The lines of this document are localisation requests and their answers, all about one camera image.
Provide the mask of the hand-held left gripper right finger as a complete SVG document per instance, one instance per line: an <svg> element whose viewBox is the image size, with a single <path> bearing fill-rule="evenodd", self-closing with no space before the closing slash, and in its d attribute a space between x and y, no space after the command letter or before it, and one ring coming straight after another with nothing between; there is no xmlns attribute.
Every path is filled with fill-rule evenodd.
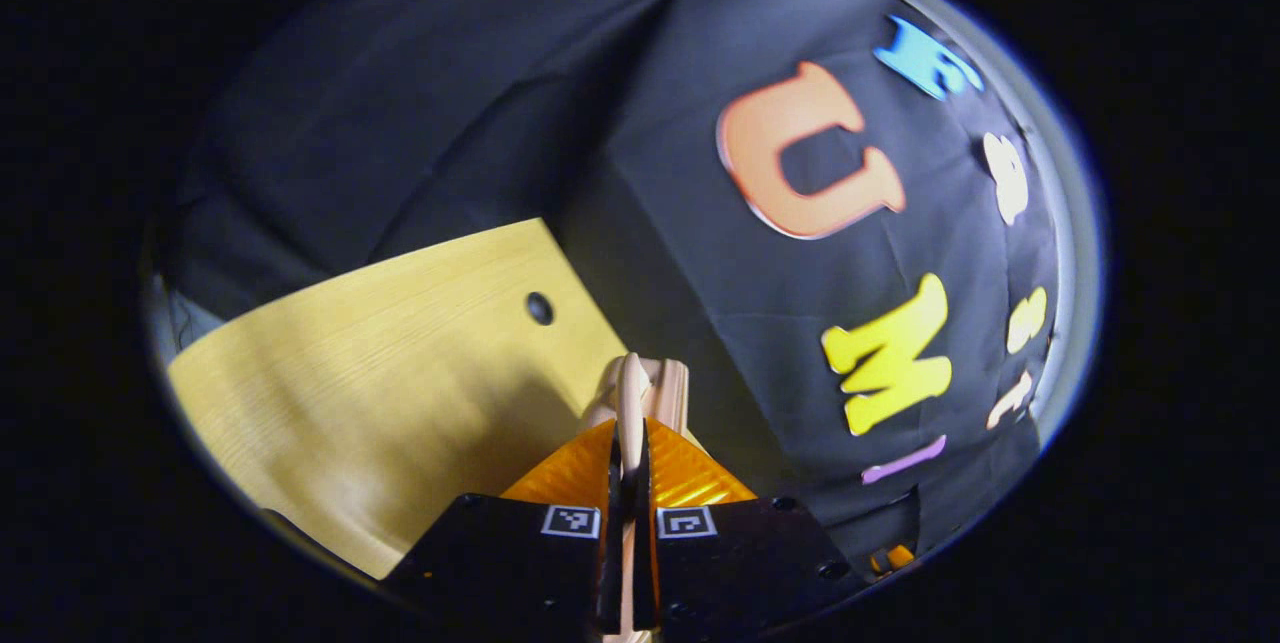
<svg viewBox="0 0 1280 643"><path fill-rule="evenodd" d="M634 624L658 635L774 635L837 610L867 578L812 511L760 497L654 418L636 470Z"/></svg>

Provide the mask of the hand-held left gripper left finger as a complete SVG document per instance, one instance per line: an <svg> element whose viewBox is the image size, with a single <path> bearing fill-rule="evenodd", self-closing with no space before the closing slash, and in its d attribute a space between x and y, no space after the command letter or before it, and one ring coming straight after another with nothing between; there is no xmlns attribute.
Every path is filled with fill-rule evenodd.
<svg viewBox="0 0 1280 643"><path fill-rule="evenodd" d="M620 624L620 447L604 421L504 494L465 493L387 575L431 637L603 637Z"/></svg>

